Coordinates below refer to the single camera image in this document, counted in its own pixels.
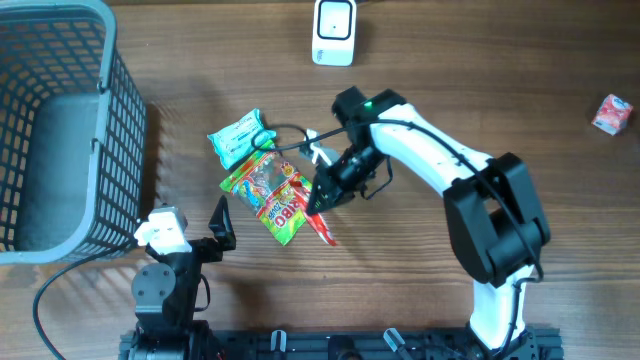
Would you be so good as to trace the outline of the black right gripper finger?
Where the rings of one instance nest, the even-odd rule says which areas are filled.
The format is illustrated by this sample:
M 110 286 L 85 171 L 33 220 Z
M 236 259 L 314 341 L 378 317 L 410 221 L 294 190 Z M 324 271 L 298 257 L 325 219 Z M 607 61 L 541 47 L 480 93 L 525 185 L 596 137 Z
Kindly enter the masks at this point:
M 355 198 L 353 192 L 333 191 L 325 192 L 319 190 L 315 194 L 315 200 L 312 202 L 312 213 L 320 214 L 330 211 L 336 207 L 342 206 Z
M 327 184 L 328 178 L 325 175 L 315 175 L 306 207 L 307 215 L 318 215 L 331 209 L 331 200 L 324 190 L 324 185 Z

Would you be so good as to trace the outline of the red Nescafe stick sachet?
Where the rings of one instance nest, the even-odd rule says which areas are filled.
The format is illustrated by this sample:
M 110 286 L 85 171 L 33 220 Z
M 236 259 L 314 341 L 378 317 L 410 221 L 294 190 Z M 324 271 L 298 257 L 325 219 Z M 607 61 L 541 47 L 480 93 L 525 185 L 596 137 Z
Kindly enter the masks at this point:
M 302 213 L 312 229 L 326 244 L 336 246 L 337 242 L 324 218 L 319 214 L 309 215 L 306 212 L 309 205 L 310 191 L 300 181 L 293 181 L 290 185 L 294 191 L 296 200 L 301 206 Z

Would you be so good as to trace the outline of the Haribo gummy bag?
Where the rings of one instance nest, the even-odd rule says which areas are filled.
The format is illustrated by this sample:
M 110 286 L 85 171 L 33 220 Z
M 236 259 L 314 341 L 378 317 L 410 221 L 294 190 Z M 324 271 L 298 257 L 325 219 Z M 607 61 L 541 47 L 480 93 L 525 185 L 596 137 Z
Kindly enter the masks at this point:
M 306 223 L 311 183 L 278 152 L 255 151 L 220 184 L 286 246 Z

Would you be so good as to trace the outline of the teal tissue pack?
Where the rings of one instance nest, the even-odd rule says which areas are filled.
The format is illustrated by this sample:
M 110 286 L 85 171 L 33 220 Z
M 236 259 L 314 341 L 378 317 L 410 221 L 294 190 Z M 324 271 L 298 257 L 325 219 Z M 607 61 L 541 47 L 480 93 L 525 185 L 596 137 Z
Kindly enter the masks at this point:
M 249 111 L 231 125 L 209 134 L 207 138 L 219 156 L 222 167 L 229 170 L 234 164 L 253 152 L 252 139 L 255 136 L 257 136 L 255 144 L 258 147 L 276 137 L 274 130 L 265 129 L 261 111 L 258 108 Z

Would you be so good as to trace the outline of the red small candy packet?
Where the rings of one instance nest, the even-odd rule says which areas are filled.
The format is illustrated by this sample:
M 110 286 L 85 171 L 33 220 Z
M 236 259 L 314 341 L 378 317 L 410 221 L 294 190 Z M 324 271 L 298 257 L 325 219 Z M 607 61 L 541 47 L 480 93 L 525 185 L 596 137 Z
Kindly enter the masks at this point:
M 603 132 L 615 136 L 624 130 L 633 106 L 620 97 L 609 94 L 599 106 L 591 124 Z

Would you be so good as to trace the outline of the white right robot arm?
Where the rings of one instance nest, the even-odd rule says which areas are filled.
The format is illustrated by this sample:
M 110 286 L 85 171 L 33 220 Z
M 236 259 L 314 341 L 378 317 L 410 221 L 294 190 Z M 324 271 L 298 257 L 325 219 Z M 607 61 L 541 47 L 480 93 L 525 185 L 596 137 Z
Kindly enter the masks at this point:
M 321 135 L 306 132 L 301 152 L 316 166 L 307 213 L 363 196 L 382 163 L 402 163 L 443 200 L 451 248 L 474 281 L 472 336 L 491 358 L 510 356 L 525 332 L 525 288 L 543 280 L 541 250 L 551 239 L 524 161 L 463 145 L 391 89 L 366 97 L 348 88 L 331 111 L 350 145 L 337 153 L 322 146 Z

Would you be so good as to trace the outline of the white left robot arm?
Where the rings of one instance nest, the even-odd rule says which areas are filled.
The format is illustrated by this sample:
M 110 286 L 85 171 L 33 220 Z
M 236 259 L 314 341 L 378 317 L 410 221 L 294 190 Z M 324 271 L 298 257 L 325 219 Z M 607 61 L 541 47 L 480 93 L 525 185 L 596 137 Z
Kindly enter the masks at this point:
M 131 292 L 137 323 L 123 334 L 120 360 L 224 359 L 224 346 L 205 320 L 194 315 L 208 306 L 197 305 L 200 285 L 206 298 L 211 288 L 202 266 L 220 262 L 223 253 L 236 248 L 236 236 L 227 198 L 222 196 L 209 220 L 211 237 L 188 240 L 188 221 L 176 206 L 152 210 L 134 233 L 137 243 L 154 262 L 134 277 Z

